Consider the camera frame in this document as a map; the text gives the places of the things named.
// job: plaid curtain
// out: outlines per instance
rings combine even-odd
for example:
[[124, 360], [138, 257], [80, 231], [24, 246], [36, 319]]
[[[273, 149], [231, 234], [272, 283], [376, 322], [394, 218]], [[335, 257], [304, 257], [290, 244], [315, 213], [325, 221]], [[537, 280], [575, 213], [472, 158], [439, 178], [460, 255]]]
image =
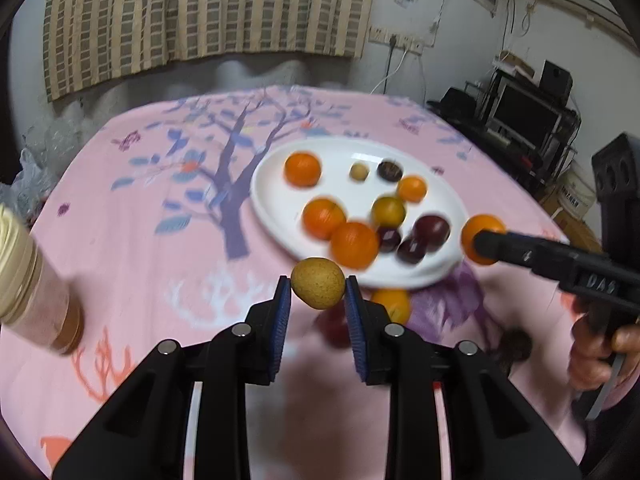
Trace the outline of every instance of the plaid curtain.
[[230, 52], [360, 57], [371, 1], [47, 0], [47, 94]]

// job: metal pin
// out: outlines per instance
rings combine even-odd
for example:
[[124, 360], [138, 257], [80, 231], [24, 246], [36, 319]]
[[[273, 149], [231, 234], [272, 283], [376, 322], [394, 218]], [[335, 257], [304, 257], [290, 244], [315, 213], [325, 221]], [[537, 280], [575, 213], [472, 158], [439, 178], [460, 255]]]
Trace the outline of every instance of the metal pin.
[[458, 350], [464, 355], [473, 355], [478, 352], [478, 345], [473, 341], [461, 341], [458, 343]]
[[158, 343], [158, 351], [161, 354], [168, 355], [178, 348], [178, 344], [173, 339], [165, 339]]
[[404, 327], [398, 323], [389, 323], [385, 326], [385, 332], [391, 337], [400, 337], [404, 333]]
[[247, 323], [238, 323], [234, 325], [231, 329], [231, 333], [233, 335], [237, 335], [238, 337], [245, 337], [251, 333], [251, 325]]

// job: white plate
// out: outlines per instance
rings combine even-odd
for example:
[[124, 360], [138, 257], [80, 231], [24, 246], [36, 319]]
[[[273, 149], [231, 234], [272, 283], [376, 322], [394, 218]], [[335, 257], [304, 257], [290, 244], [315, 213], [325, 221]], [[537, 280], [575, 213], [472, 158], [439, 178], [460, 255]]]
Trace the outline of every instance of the white plate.
[[[284, 178], [287, 157], [298, 151], [314, 153], [322, 163], [322, 177], [315, 187], [299, 189]], [[407, 215], [400, 231], [407, 236], [421, 215], [432, 213], [446, 218], [451, 235], [443, 247], [427, 254], [416, 266], [399, 261], [395, 254], [379, 254], [364, 271], [344, 269], [354, 274], [360, 285], [375, 288], [419, 288], [431, 285], [462, 261], [460, 231], [468, 219], [460, 197], [419, 160], [389, 146], [370, 140], [341, 138], [309, 139], [283, 144], [269, 152], [255, 170], [251, 180], [251, 199], [255, 212], [267, 231], [293, 256], [302, 260], [312, 256], [331, 258], [328, 242], [307, 235], [302, 226], [302, 210], [313, 198], [329, 196], [344, 207], [349, 220], [367, 221], [371, 206], [383, 194], [393, 194], [396, 184], [382, 180], [376, 170], [385, 158], [391, 158], [404, 174], [418, 174], [428, 183], [427, 196], [418, 204], [407, 205]], [[354, 182], [349, 170], [354, 162], [369, 167], [364, 183]]]

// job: monitor screen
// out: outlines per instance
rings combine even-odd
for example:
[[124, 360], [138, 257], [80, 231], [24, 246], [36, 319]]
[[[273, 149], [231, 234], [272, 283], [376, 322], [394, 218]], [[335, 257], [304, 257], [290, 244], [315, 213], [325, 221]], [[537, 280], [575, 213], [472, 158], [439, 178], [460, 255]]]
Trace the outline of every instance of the monitor screen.
[[556, 112], [510, 85], [504, 87], [494, 118], [537, 148], [544, 145], [558, 122]]

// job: bottle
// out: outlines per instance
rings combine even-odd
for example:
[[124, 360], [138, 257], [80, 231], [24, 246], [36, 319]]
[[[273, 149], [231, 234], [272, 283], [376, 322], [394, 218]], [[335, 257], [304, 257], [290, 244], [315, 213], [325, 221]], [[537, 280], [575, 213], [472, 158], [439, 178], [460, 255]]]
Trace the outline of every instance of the bottle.
[[0, 324], [57, 354], [76, 349], [84, 330], [80, 303], [27, 229], [0, 204]]

